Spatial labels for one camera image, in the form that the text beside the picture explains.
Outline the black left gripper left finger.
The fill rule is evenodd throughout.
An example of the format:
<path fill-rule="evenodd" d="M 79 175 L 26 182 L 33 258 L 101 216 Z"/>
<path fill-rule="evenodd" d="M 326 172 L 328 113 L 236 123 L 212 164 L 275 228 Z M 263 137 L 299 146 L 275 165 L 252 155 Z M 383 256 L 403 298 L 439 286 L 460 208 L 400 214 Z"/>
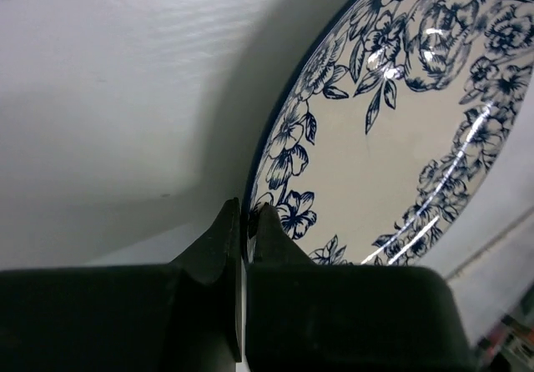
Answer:
<path fill-rule="evenodd" d="M 4 371 L 233 371 L 242 359 L 240 209 L 166 264 L 1 274 Z"/>

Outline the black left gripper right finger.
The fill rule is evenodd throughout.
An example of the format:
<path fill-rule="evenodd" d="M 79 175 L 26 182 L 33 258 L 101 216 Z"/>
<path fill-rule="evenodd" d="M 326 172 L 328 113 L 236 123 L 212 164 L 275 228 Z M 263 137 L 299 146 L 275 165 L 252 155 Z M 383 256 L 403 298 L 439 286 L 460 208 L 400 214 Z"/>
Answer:
<path fill-rule="evenodd" d="M 315 264 L 259 213 L 246 269 L 253 371 L 473 371 L 451 289 L 431 269 Z"/>

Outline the blue floral white plate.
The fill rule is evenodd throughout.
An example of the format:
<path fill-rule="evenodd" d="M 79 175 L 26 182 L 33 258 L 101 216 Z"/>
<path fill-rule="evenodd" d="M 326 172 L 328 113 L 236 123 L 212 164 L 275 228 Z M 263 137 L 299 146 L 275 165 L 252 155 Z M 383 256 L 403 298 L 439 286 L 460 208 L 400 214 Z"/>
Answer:
<path fill-rule="evenodd" d="M 269 204 L 317 264 L 408 265 L 489 174 L 533 73 L 533 0 L 350 0 L 267 123 L 244 236 Z"/>

